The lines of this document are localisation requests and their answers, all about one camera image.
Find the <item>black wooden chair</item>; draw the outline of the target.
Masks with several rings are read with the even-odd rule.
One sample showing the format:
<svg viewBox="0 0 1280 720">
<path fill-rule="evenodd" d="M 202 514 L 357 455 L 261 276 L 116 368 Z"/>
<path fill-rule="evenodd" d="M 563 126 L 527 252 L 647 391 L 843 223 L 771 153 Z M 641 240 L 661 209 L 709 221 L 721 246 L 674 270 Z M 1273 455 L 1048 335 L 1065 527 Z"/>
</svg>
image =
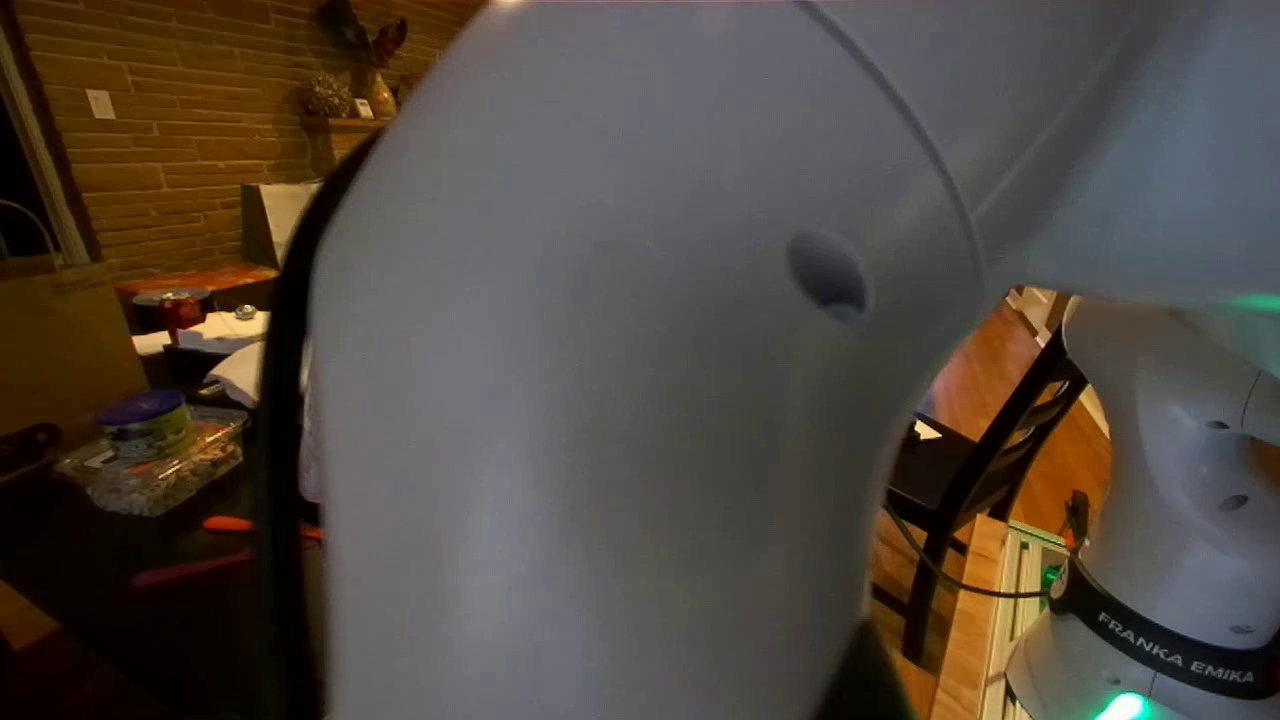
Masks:
<svg viewBox="0 0 1280 720">
<path fill-rule="evenodd" d="M 1064 334 L 1053 332 L 979 439 L 919 414 L 937 437 L 913 430 L 900 446 L 884 509 L 922 530 L 924 544 L 908 597 L 879 587 L 873 596 L 905 621 L 902 655 L 913 662 L 924 659 L 941 566 L 950 550 L 966 553 L 956 532 L 980 514 L 1010 518 L 1033 462 L 1087 387 Z"/>
</svg>

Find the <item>red stick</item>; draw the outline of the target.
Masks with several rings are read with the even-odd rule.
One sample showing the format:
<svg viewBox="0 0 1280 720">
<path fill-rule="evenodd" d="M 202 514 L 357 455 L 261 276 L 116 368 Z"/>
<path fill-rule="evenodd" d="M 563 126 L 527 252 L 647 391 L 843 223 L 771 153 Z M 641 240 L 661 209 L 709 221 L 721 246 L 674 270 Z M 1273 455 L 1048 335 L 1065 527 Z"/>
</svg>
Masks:
<svg viewBox="0 0 1280 720">
<path fill-rule="evenodd" d="M 252 550 L 243 550 L 237 553 L 230 553 L 216 559 L 205 559 L 192 562 L 170 565 L 165 568 L 155 568 L 133 575 L 131 578 L 129 587 L 134 589 L 142 589 L 154 585 L 180 582 L 192 577 L 204 575 L 206 573 L 219 571 L 225 568 L 237 568 L 252 561 L 253 559 L 255 559 L 255 552 Z"/>
</svg>

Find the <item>dried flower ball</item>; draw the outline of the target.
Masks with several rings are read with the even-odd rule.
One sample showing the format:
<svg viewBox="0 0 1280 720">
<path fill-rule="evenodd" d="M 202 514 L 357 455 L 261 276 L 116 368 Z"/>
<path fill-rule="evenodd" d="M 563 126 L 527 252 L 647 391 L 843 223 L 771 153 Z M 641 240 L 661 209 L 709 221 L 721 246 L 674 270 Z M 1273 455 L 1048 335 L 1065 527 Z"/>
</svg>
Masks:
<svg viewBox="0 0 1280 720">
<path fill-rule="evenodd" d="M 302 83 L 300 104 L 306 117 L 346 119 L 355 106 L 349 79 L 326 72 L 316 73 Z"/>
</svg>

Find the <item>wooden mantel shelf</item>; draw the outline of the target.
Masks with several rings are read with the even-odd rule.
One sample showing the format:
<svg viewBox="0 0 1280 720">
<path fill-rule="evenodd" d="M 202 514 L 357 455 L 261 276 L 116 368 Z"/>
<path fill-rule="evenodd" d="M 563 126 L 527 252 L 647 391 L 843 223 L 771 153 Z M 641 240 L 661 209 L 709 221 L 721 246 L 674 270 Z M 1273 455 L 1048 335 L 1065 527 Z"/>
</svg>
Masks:
<svg viewBox="0 0 1280 720">
<path fill-rule="evenodd" d="M 311 172 L 323 178 L 388 120 L 302 117 L 300 124 L 308 141 Z"/>
</svg>

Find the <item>white cloth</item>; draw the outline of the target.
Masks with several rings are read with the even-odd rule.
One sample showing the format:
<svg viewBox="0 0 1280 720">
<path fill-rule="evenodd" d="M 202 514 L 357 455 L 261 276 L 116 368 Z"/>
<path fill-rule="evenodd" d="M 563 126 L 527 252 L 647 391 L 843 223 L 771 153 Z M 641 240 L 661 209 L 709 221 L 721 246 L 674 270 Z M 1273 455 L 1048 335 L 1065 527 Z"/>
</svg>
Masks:
<svg viewBox="0 0 1280 720">
<path fill-rule="evenodd" d="M 220 386 L 230 401 L 256 409 L 264 348 L 265 342 L 257 341 L 236 350 L 214 366 L 205 379 Z"/>
</svg>

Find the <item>tin can with blue lid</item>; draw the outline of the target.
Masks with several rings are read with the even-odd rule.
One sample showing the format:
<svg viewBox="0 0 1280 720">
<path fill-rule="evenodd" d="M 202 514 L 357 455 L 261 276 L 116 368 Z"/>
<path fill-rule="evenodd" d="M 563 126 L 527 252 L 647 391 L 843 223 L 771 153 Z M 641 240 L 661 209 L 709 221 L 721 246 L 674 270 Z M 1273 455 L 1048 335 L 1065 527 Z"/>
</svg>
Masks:
<svg viewBox="0 0 1280 720">
<path fill-rule="evenodd" d="M 106 406 L 95 418 L 118 457 L 151 461 L 195 439 L 195 421 L 179 389 L 151 389 Z"/>
</svg>

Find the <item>rooster figurine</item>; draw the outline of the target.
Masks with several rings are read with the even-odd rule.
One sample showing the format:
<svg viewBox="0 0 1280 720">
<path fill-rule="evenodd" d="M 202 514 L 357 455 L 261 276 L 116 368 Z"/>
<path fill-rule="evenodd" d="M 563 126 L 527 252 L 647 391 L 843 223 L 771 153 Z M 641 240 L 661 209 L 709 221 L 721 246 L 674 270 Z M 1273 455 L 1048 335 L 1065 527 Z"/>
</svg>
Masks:
<svg viewBox="0 0 1280 720">
<path fill-rule="evenodd" d="M 329 40 L 344 53 L 358 69 L 357 88 L 371 108 L 375 119 L 390 119 L 398 114 L 398 101 L 381 73 L 401 50 L 408 37 L 410 23 L 404 17 L 381 26 L 370 35 L 360 22 L 351 0 L 323 0 L 315 18 Z"/>
</svg>

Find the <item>white paper bag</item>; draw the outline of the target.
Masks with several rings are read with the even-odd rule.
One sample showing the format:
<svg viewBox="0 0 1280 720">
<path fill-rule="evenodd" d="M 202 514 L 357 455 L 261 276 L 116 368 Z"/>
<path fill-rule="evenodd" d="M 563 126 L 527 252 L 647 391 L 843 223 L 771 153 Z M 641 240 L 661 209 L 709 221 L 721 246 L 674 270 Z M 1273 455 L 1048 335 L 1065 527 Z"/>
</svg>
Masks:
<svg viewBox="0 0 1280 720">
<path fill-rule="evenodd" d="M 255 265 L 280 270 L 300 219 L 321 187 L 320 179 L 242 184 L 241 258 Z"/>
</svg>

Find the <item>brown paper bag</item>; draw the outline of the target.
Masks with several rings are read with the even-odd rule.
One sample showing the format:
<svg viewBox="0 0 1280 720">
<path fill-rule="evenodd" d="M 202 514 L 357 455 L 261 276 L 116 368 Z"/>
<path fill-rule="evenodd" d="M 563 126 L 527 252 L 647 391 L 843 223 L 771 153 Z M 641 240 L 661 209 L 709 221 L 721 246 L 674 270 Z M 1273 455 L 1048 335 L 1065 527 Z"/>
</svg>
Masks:
<svg viewBox="0 0 1280 720">
<path fill-rule="evenodd" d="M 74 264 L 29 210 L 0 199 L 0 219 L 24 218 L 46 252 L 13 260 L 0 233 L 0 436 L 52 423 L 68 436 L 148 382 L 110 273 Z"/>
</svg>

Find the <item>window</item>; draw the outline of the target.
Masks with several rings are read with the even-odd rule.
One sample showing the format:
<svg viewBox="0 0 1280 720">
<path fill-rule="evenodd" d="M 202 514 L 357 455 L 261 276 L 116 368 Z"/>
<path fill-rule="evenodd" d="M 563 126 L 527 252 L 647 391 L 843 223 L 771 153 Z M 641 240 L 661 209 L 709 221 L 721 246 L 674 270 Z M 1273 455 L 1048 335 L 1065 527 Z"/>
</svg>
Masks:
<svg viewBox="0 0 1280 720">
<path fill-rule="evenodd" d="M 0 263 L 99 260 L 67 149 L 15 13 L 0 3 Z"/>
</svg>

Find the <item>clear plastic container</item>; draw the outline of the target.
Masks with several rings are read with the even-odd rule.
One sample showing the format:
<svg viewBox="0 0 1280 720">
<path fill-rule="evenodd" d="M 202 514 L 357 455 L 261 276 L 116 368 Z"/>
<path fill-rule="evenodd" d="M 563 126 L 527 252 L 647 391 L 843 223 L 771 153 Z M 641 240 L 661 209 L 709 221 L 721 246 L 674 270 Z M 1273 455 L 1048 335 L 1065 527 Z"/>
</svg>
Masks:
<svg viewBox="0 0 1280 720">
<path fill-rule="evenodd" d="M 119 456 L 96 439 L 60 457 L 54 471 L 78 486 L 99 509 L 156 518 L 241 465 L 241 436 L 250 415 L 224 407 L 193 409 L 193 439 L 180 451 L 141 461 Z"/>
</svg>

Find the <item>stack of white papers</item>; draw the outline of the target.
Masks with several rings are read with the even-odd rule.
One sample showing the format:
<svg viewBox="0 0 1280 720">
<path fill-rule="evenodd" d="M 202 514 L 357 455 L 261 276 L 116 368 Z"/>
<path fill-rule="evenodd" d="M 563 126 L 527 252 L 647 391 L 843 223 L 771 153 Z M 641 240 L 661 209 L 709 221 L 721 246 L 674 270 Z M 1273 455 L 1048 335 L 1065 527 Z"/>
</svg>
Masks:
<svg viewBox="0 0 1280 720">
<path fill-rule="evenodd" d="M 205 322 L 175 332 L 179 348 L 206 354 L 229 355 L 239 348 L 265 338 L 270 311 L 257 310 L 251 318 L 243 319 L 234 313 L 210 313 Z M 132 337 L 134 350 L 140 356 L 160 354 L 172 343 L 166 331 Z"/>
</svg>

